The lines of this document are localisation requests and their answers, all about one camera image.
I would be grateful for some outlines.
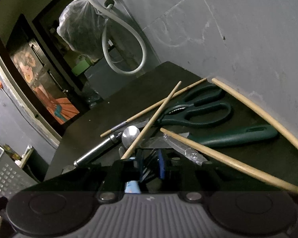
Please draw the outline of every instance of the dark countertop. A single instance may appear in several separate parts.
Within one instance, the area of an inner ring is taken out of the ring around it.
[[[92,149],[103,140],[100,138],[100,134],[104,131],[167,97],[178,81],[182,81],[181,89],[199,79],[193,73],[166,62],[134,80],[69,126],[56,150],[45,179],[61,174],[64,166],[73,164],[74,160]],[[175,103],[181,97],[173,99],[170,104]],[[265,120],[231,95],[226,94],[222,100],[232,105],[234,114],[229,121],[205,129],[190,129],[181,126],[167,126],[166,128],[178,133],[190,131],[197,136],[266,124]],[[195,117],[193,120],[202,120],[202,117]],[[162,133],[157,131],[155,135],[162,135]],[[119,159],[118,148],[119,145],[100,157],[97,162],[101,162],[102,165],[111,165]],[[298,150],[281,135],[269,141],[217,150],[259,170],[298,185]]]
[[[67,128],[45,179],[61,174],[64,166],[72,165],[101,142],[103,132],[167,97],[180,80],[182,89],[200,77],[173,63],[163,63],[85,113]],[[115,159],[119,159],[118,148],[117,153],[110,151],[104,155],[102,164],[109,165]]]

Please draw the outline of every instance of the door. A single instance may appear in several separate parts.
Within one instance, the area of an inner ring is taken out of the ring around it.
[[[8,40],[7,51],[23,81],[38,100],[30,102],[60,134],[89,108],[65,81],[42,49],[24,15],[20,15]]]

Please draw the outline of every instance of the cable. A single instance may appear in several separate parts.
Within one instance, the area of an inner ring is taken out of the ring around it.
[[[106,59],[107,63],[109,64],[109,66],[118,74],[132,75],[132,74],[139,72],[143,68],[143,66],[145,65],[145,63],[147,61],[147,49],[146,49],[145,42],[143,41],[141,36],[129,24],[127,24],[122,19],[120,19],[115,14],[113,14],[109,11],[113,7],[113,4],[110,4],[107,8],[104,8],[103,6],[101,6],[98,3],[97,0],[88,0],[88,1],[91,3],[91,5],[93,5],[97,10],[99,10],[105,16],[116,21],[121,26],[126,28],[131,34],[133,34],[134,37],[138,40],[138,42],[141,46],[141,49],[142,49],[142,61],[141,61],[140,65],[137,67],[137,69],[130,71],[130,72],[125,72],[125,71],[117,68],[116,65],[113,63],[113,61],[110,59],[110,55],[108,53],[108,48],[107,48],[107,22],[108,21],[106,21],[105,28],[104,28],[103,34],[102,34],[102,46],[103,46],[103,52],[105,55],[105,59]]]

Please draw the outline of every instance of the scissors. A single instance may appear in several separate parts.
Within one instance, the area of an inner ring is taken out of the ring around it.
[[[192,128],[206,128],[227,121],[232,115],[232,107],[227,102],[218,101],[225,94],[224,90],[210,84],[189,92],[183,100],[168,107],[157,119],[155,125],[181,125]],[[224,115],[209,121],[192,122],[193,116],[225,110]]]

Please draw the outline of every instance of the door frame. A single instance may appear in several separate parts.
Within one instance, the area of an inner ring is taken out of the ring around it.
[[[6,85],[17,103],[25,110],[27,116],[34,124],[32,127],[42,133],[44,139],[56,149],[62,137],[38,113],[29,99],[25,96],[16,81],[12,78],[10,72],[7,70],[7,64],[14,65],[0,38],[0,77],[3,80],[3,83]]]
[[[22,16],[20,16],[15,26],[22,21],[23,21],[23,18]],[[11,75],[15,83],[18,85],[22,93],[27,97],[29,102],[34,106],[38,114],[40,114],[60,136],[63,136],[65,133],[64,127],[62,127],[61,124],[57,122],[57,120],[45,108],[45,106],[37,98],[37,96],[34,94],[34,92],[31,90],[28,84],[24,81],[22,75],[19,73],[18,69],[16,68],[13,61],[11,60],[7,49],[5,48],[4,44],[1,41],[1,38],[0,38],[0,56],[4,61],[4,64],[9,74]]]
[[[45,44],[48,46],[50,49],[51,53],[54,55],[56,60],[59,62],[59,64],[62,66],[64,71],[68,74],[68,76],[71,78],[71,80],[75,83],[75,85],[82,90],[83,88],[83,83],[80,81],[80,79],[75,76],[72,72],[72,68],[68,65],[66,60],[63,58],[59,50],[56,48],[48,34],[46,33],[45,29],[40,23],[40,19],[54,6],[56,5],[60,0],[52,0],[35,18],[32,20],[32,23],[36,30],[38,31],[39,35],[45,42]]]

